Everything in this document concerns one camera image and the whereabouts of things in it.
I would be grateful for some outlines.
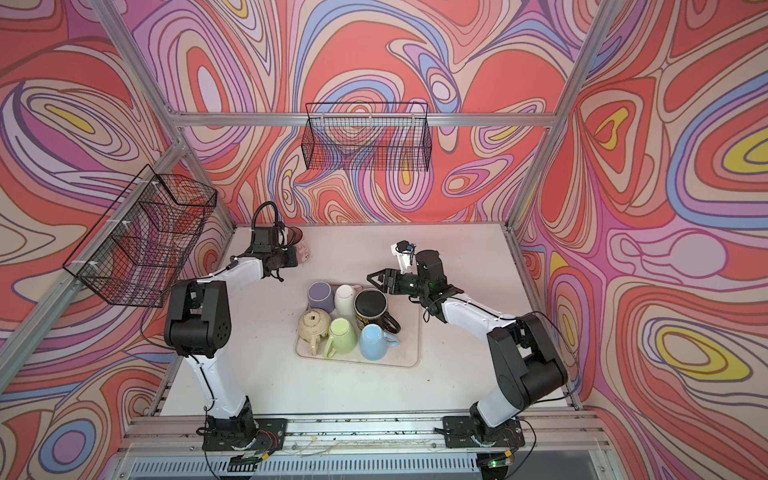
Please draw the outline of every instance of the yellow swirl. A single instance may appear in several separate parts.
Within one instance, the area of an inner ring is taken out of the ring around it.
[[[690,347],[675,346],[674,340],[676,339],[686,340]],[[661,328],[656,336],[656,346],[669,366],[692,379],[722,382],[745,379],[750,374],[750,367],[731,351],[715,343],[712,339],[688,329],[676,326]],[[691,356],[695,356],[697,353],[703,353],[706,359],[693,361]]]

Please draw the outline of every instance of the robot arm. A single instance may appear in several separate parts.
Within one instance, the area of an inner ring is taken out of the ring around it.
[[[301,230],[284,230],[276,221],[251,231],[245,252],[209,276],[177,282],[168,300],[164,340],[190,364],[203,388],[207,451],[247,449],[257,433],[250,401],[224,348],[232,332],[229,295],[268,276],[283,281],[280,269],[298,265]]]
[[[408,273],[414,245],[402,241],[392,246],[392,251],[400,270],[372,273],[368,275],[371,284],[384,293],[408,295],[430,315],[488,342],[498,385],[470,408],[476,438],[482,441],[494,435],[511,417],[565,385],[568,372],[535,314],[514,317],[474,302],[448,283],[435,250],[415,254],[417,274]],[[523,358],[518,346],[531,349],[531,353]]]

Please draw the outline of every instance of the black wire basket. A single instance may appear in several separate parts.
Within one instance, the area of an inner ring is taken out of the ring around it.
[[[154,174],[79,270],[68,265],[74,252],[64,269],[110,305],[162,307],[216,201],[212,187],[184,175]]]
[[[306,104],[307,170],[428,171],[432,134],[424,102]]]

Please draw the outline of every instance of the mug handle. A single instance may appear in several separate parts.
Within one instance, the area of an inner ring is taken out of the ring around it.
[[[391,333],[383,332],[384,333],[384,340],[386,340],[387,346],[398,346],[399,342],[397,341],[397,337],[392,335]]]
[[[392,318],[392,315],[389,315],[389,312],[382,313],[382,325],[381,327],[391,333],[400,333],[400,324],[397,323],[397,320]]]
[[[326,342],[326,348],[323,350],[323,356],[327,359],[333,358],[334,355],[336,355],[336,349],[331,349],[331,345],[333,344],[333,337],[329,336],[328,341]]]

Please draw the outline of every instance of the colorful swirl backdrop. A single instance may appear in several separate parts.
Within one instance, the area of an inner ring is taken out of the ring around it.
[[[0,347],[169,145],[88,4],[0,2]],[[226,236],[212,217],[184,273],[210,269]],[[78,295],[0,396],[0,478],[97,477],[170,360],[138,333],[159,334],[160,315]]]
[[[172,108],[297,112],[312,101],[426,101],[435,112],[551,112],[590,2],[131,3],[123,19]],[[428,173],[306,172],[301,128],[185,132],[233,220],[506,220],[543,130],[434,129]]]
[[[232,220],[275,200],[287,223],[503,221],[543,128],[460,127],[428,172],[307,171],[297,127],[189,127]]]
[[[515,221],[626,478],[768,477],[767,112],[768,3],[630,1]]]

